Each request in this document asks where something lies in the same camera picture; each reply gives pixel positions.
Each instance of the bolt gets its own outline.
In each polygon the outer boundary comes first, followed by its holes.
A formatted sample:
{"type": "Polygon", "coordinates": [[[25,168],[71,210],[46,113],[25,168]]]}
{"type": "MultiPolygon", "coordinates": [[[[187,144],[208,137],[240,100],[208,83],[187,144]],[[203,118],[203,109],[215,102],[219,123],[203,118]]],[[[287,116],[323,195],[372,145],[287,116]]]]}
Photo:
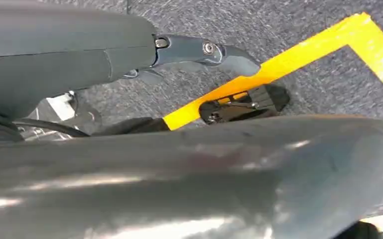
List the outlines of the bolt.
{"type": "Polygon", "coordinates": [[[215,53],[216,46],[210,41],[203,42],[203,53],[205,55],[211,56],[215,53]]]}
{"type": "Polygon", "coordinates": [[[156,48],[164,48],[164,47],[167,47],[169,45],[168,41],[163,39],[163,38],[159,38],[159,39],[155,40],[154,44],[156,45],[156,48]]]}

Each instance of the gray carpet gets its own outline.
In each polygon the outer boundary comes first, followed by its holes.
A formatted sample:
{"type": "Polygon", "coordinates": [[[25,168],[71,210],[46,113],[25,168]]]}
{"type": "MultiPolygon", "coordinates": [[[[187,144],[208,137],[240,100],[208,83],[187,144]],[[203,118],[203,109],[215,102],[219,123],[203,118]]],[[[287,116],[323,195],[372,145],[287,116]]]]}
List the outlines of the gray carpet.
{"type": "MultiPolygon", "coordinates": [[[[126,0],[44,1],[126,12],[126,0]]],[[[383,30],[383,0],[131,0],[131,14],[147,18],[162,33],[233,44],[261,62],[362,11],[372,15],[383,30]]],[[[217,70],[161,72],[165,82],[158,85],[118,81],[85,90],[80,98],[101,112],[104,124],[131,117],[160,117],[235,76],[217,70]]],[[[278,84],[292,94],[286,115],[359,114],[383,119],[383,84],[349,48],[280,79],[278,84]]],[[[372,214],[383,214],[383,205],[372,214]]]]}

